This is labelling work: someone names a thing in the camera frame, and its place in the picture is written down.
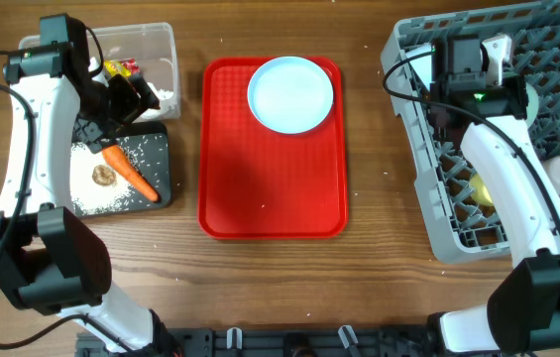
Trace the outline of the red wrapper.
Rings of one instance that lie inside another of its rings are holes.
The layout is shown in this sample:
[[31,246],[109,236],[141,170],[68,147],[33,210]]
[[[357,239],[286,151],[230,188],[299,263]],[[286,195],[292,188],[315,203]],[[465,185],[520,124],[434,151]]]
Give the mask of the red wrapper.
[[141,71],[135,59],[124,59],[121,61],[121,65],[128,69],[132,74],[139,73]]

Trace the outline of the light blue bowl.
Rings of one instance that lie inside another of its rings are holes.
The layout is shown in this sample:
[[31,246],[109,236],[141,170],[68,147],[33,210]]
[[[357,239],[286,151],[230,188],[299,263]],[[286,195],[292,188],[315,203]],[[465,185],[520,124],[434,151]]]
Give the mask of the light blue bowl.
[[420,79],[423,87],[427,90],[430,89],[431,83],[433,82],[433,59],[430,55],[432,51],[432,44],[425,43],[419,48],[405,53],[408,58],[424,55],[422,58],[412,60],[409,64]]

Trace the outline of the orange carrot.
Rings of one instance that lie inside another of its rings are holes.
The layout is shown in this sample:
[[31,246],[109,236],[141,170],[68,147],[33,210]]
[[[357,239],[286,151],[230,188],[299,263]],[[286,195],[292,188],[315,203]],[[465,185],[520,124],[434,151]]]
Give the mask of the orange carrot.
[[125,152],[118,146],[110,146],[101,151],[106,164],[123,177],[133,188],[152,202],[160,200],[159,194],[132,166]]

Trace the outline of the yellow plastic cup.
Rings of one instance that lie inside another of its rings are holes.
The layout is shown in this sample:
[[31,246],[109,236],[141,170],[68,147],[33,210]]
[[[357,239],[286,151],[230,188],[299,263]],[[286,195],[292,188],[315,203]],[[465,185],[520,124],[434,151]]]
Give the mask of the yellow plastic cup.
[[485,186],[481,176],[474,174],[469,180],[469,187],[473,190],[471,198],[479,205],[493,206],[493,201],[487,187]]

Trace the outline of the brown mushroom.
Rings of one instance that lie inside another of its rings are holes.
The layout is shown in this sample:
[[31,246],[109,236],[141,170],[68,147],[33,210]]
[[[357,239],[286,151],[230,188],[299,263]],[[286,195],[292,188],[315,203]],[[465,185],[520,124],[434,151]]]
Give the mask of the brown mushroom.
[[116,183],[116,174],[107,166],[97,165],[93,169],[92,180],[100,186],[110,186]]

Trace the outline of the light blue plate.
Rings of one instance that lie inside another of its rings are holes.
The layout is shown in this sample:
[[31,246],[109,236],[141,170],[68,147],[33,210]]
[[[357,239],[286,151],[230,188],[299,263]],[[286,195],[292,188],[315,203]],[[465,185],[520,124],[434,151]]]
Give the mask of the light blue plate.
[[332,80],[314,61],[279,57],[263,63],[247,87],[251,113],[267,129],[280,134],[306,133],[324,122],[332,110]]

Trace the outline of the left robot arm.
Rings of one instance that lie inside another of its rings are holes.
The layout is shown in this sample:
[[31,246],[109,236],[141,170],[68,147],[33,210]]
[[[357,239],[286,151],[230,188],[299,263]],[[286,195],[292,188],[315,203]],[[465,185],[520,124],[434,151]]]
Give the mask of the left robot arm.
[[0,193],[0,290],[19,310],[80,324],[110,354],[179,356],[182,346],[157,314],[113,283],[105,244],[73,211],[74,139],[156,198],[115,135],[159,99],[140,74],[101,81],[90,64],[96,44],[90,28],[58,14],[41,19],[36,47],[7,54],[0,90],[11,97],[13,125]]

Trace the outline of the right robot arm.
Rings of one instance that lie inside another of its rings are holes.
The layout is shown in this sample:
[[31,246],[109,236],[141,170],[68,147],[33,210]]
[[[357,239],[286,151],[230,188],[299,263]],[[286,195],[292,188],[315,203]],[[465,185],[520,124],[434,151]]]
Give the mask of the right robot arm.
[[449,352],[517,354],[560,348],[560,196],[533,149],[524,78],[475,36],[432,45],[429,111],[482,179],[513,269],[488,301],[439,318]]

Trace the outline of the yellow candy wrapper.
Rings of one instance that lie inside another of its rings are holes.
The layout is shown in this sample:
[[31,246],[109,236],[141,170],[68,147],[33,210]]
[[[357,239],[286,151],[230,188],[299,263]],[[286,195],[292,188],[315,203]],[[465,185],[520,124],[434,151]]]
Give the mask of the yellow candy wrapper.
[[104,67],[110,77],[113,77],[117,74],[122,75],[123,77],[129,77],[132,75],[132,72],[119,61],[106,60],[104,62]]

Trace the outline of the mint green bowl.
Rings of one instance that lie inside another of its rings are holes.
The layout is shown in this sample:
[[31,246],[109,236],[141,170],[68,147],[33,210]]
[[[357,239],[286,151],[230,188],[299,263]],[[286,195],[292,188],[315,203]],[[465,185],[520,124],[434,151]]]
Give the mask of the mint green bowl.
[[526,106],[526,125],[531,127],[537,118],[539,111],[539,95],[536,89],[528,83],[526,86],[526,93],[528,98],[528,104]]

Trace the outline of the white tissue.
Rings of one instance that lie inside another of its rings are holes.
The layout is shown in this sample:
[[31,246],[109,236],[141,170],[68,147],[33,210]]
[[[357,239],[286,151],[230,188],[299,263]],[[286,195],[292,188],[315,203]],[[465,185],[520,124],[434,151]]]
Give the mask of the white tissue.
[[160,108],[146,110],[137,119],[138,122],[174,119],[176,117],[177,104],[176,104],[174,92],[169,90],[158,89],[157,98],[160,102]]

